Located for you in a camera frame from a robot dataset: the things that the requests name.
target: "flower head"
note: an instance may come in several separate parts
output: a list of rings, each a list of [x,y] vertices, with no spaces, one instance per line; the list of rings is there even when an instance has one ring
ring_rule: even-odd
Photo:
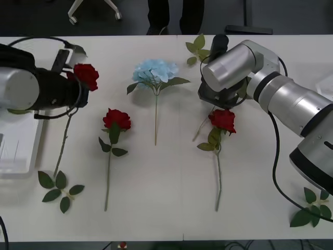
[[[168,63],[162,59],[147,59],[135,67],[133,73],[134,81],[168,82],[177,76],[179,72],[175,63]]]
[[[229,131],[230,133],[236,133],[234,128],[235,114],[229,110],[215,110],[208,116],[212,125]]]
[[[87,84],[90,91],[98,89],[96,80],[99,78],[99,74],[91,64],[76,64],[73,71],[80,81]],[[67,79],[75,81],[74,74],[67,72]]]
[[[123,113],[117,109],[109,109],[106,117],[103,118],[104,127],[110,128],[112,123],[116,122],[121,129],[130,129],[131,121],[127,113]]]

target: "blue hydrangea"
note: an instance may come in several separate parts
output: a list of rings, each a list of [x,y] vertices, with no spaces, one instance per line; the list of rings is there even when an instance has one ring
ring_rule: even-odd
[[[136,82],[149,81],[155,84],[161,81],[168,82],[176,77],[178,72],[179,69],[175,63],[168,63],[162,59],[147,59],[135,67],[132,79]]]

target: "chair leg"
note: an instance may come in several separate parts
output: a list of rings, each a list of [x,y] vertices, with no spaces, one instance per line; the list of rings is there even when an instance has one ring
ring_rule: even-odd
[[[75,2],[73,3],[72,7],[68,11],[68,17],[69,18],[73,17],[74,12],[80,6],[80,4],[82,4],[82,2],[83,2],[83,0],[75,0]]]
[[[116,7],[116,5],[111,1],[111,0],[104,0],[108,5],[110,5],[110,7],[115,11],[115,12],[119,12],[118,8]]]
[[[110,5],[110,7],[116,12],[116,19],[117,20],[120,20],[122,17],[121,17],[121,14],[118,10],[118,8],[116,7],[116,5],[111,1],[111,0],[104,0],[108,5]]]

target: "gray floor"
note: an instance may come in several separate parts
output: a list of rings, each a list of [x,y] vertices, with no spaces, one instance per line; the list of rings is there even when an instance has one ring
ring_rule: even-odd
[[[148,29],[147,0],[114,0],[123,20],[103,0],[85,0],[73,26],[67,12],[73,0],[1,0],[0,36],[144,35]],[[171,34],[180,34],[181,0],[169,0]],[[206,0],[201,32],[217,34],[227,24],[243,23],[242,0]],[[332,0],[253,0],[253,25],[274,34],[332,34]]]
[[[245,245],[248,241],[238,241]],[[190,241],[190,242],[128,242],[128,250],[224,250],[224,241]],[[108,250],[116,250],[118,242],[111,245]],[[304,250],[331,250],[333,240],[303,241]],[[107,242],[49,242],[49,243],[13,243],[11,250],[102,250]],[[302,250],[300,240],[267,240],[254,241],[249,250]]]

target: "wire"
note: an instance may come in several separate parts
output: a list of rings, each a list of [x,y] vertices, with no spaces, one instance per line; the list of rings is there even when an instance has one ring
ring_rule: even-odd
[[[308,243],[308,246],[309,246],[310,250],[314,250],[314,248],[313,248],[312,244],[310,243],[310,241],[306,240],[306,242]]]
[[[20,39],[17,39],[11,43],[8,44],[9,47],[12,47],[14,46],[15,44],[18,44],[20,42],[23,42],[23,41],[26,41],[26,40],[31,40],[31,39],[49,39],[49,40],[55,40],[55,41],[59,41],[59,42],[63,42],[65,44],[65,46],[68,46],[68,45],[71,45],[70,42],[64,40],[64,39],[61,39],[61,38],[56,38],[56,37],[35,37],[35,36],[29,36],[29,37],[23,37],[23,38],[20,38]]]
[[[279,61],[282,64],[283,70],[285,71],[285,76],[288,76],[288,71],[285,62],[279,57]]]
[[[45,119],[45,120],[57,119],[57,118],[60,118],[60,117],[65,116],[65,115],[68,115],[68,114],[71,113],[75,108],[78,108],[78,104],[79,104],[79,102],[80,102],[80,100],[81,100],[81,96],[82,96],[82,82],[80,81],[79,78],[77,78],[77,76],[76,76],[74,73],[73,73],[73,75],[74,75],[76,81],[77,81],[78,84],[79,84],[79,95],[78,95],[78,97],[77,97],[77,99],[76,99],[74,105],[73,105],[72,107],[70,107],[69,109],[67,109],[66,112],[61,113],[61,114],[56,115],[56,116],[43,116],[43,115],[35,114],[35,115],[34,115],[34,118],[35,118],[35,119]]]
[[[300,243],[301,243],[301,250],[304,250],[303,241],[300,240]]]
[[[300,208],[301,210],[309,213],[310,215],[312,216],[315,216],[317,218],[321,218],[323,220],[326,220],[326,221],[329,221],[329,222],[333,222],[332,219],[328,219],[324,216],[321,216],[321,215],[317,215],[315,214],[314,212],[311,212],[310,210],[308,210],[307,208],[304,208],[302,207],[301,205],[299,205],[298,203],[294,202],[291,198],[289,198],[282,190],[281,188],[279,187],[279,185],[277,184],[277,181],[276,181],[276,167],[277,167],[277,162],[279,160],[279,154],[280,154],[280,135],[279,135],[279,129],[277,127],[277,124],[276,124],[276,121],[275,121],[275,118],[274,116],[272,115],[271,112],[268,112],[268,115],[270,116],[271,120],[272,120],[272,123],[273,123],[273,126],[274,126],[274,130],[275,130],[275,136],[276,136],[276,153],[275,153],[275,159],[274,159],[274,164],[273,164],[273,182],[274,182],[274,185],[276,187],[276,189],[279,191],[279,193],[284,197],[286,198],[287,200],[289,200],[291,203],[293,203],[295,206],[297,206],[298,208]]]
[[[243,250],[245,250],[246,248],[242,245],[242,244],[240,244],[240,243],[238,243],[238,242],[236,242],[236,241],[233,241],[233,242],[230,242],[230,243],[228,243],[228,244],[226,244],[225,246],[224,246],[224,249],[226,249],[228,246],[230,246],[230,245],[233,245],[233,246],[231,246],[230,248],[229,248],[229,250],[231,250],[233,247],[235,247],[235,246],[238,246],[238,247],[240,247],[240,248],[242,248]]]
[[[253,242],[254,242],[254,240],[249,241],[249,242],[245,245],[245,249],[248,250]]]
[[[271,240],[268,240],[269,244],[271,245],[272,250],[276,250],[273,242]]]
[[[110,241],[109,244],[107,244],[102,250],[105,250],[108,248],[108,246],[110,246],[113,243],[113,241]]]
[[[8,234],[7,234],[5,223],[2,220],[1,216],[0,216],[0,225],[1,225],[2,233],[4,234],[4,238],[5,238],[5,250],[9,250]]]

